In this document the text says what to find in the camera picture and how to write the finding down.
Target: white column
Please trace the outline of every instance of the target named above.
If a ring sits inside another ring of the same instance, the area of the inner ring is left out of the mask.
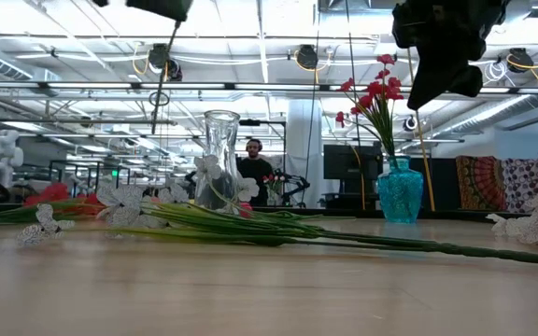
[[[306,203],[306,207],[308,208],[319,207],[318,201],[321,198],[323,181],[321,120],[322,111],[319,100],[316,100],[314,104],[312,100],[308,99],[289,101],[288,129],[286,134],[286,173],[304,177],[308,159],[308,175],[306,176],[306,180],[311,185],[306,190],[304,199],[302,199],[302,192],[293,195],[291,201],[294,205],[295,202],[302,201]]]

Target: glass vase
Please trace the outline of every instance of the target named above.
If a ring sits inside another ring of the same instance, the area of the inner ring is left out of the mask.
[[[195,202],[207,209],[230,211],[231,202],[237,202],[238,168],[235,162],[235,141],[240,115],[230,111],[212,110],[205,113],[205,155],[219,160],[221,175],[209,180],[205,176],[196,183]]]
[[[415,223],[422,200],[422,174],[408,168],[410,157],[389,157],[389,172],[377,179],[377,192],[385,219]]]

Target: black shirt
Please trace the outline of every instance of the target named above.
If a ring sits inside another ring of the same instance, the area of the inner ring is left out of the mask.
[[[263,159],[251,160],[246,158],[238,163],[238,171],[244,178],[254,178],[257,181],[257,186],[259,186],[259,195],[250,200],[250,205],[266,206],[268,198],[267,187],[262,182],[262,178],[273,173],[271,164]]]

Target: wooden table surface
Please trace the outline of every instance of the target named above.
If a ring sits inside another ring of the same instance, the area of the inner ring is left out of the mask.
[[[481,223],[321,224],[525,249],[495,241]],[[91,232],[17,248],[18,231],[0,228],[0,335],[538,336],[538,265],[320,246],[110,240]]]

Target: turquoise vase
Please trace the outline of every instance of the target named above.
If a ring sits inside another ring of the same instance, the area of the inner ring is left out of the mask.
[[[390,223],[415,223],[422,200],[422,174],[408,168],[410,157],[389,157],[389,172],[377,179],[377,192],[385,219]]]

